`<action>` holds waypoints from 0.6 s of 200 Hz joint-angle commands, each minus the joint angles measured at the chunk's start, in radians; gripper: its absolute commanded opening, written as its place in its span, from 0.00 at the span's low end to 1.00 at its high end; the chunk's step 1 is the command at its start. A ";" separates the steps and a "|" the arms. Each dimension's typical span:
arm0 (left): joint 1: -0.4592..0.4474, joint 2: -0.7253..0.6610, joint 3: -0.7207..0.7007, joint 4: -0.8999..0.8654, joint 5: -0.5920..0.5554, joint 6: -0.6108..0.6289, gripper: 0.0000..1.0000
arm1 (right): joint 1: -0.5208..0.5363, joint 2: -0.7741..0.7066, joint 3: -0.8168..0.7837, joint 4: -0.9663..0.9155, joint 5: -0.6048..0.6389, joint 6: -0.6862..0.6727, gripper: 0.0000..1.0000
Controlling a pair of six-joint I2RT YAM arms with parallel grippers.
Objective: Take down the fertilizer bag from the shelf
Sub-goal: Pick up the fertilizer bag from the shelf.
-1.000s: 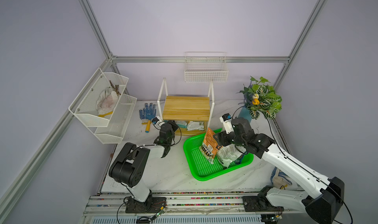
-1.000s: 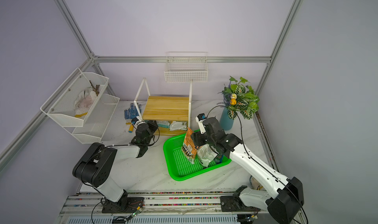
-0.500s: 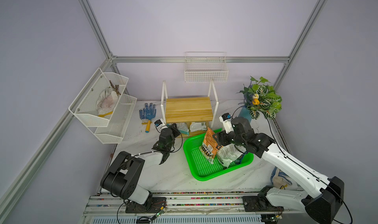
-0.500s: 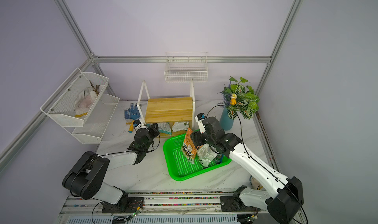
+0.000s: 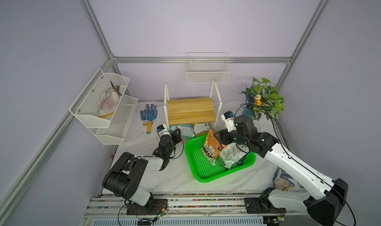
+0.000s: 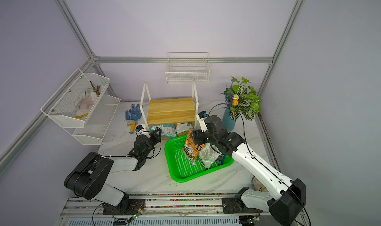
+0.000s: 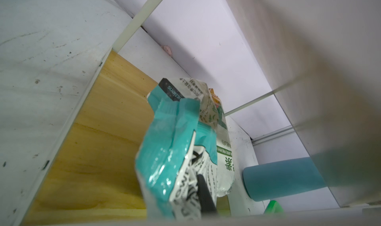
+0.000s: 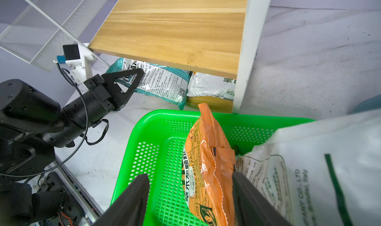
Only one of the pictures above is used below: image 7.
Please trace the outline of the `teal white fertilizer bag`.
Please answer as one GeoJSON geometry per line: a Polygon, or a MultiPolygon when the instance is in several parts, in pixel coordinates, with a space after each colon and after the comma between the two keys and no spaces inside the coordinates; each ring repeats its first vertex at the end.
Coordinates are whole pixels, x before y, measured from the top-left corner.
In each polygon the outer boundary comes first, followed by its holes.
{"type": "Polygon", "coordinates": [[[197,175],[215,206],[235,180],[233,151],[220,99],[192,78],[162,79],[148,94],[153,110],[135,170],[150,219],[199,220],[197,175]]]}

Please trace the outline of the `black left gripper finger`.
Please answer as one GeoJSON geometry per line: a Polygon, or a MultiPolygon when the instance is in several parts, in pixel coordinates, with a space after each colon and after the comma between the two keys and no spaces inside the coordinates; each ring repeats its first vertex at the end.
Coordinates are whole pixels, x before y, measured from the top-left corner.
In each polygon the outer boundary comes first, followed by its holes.
{"type": "Polygon", "coordinates": [[[197,196],[201,206],[202,216],[217,216],[217,209],[209,192],[203,175],[197,175],[197,196]]]}

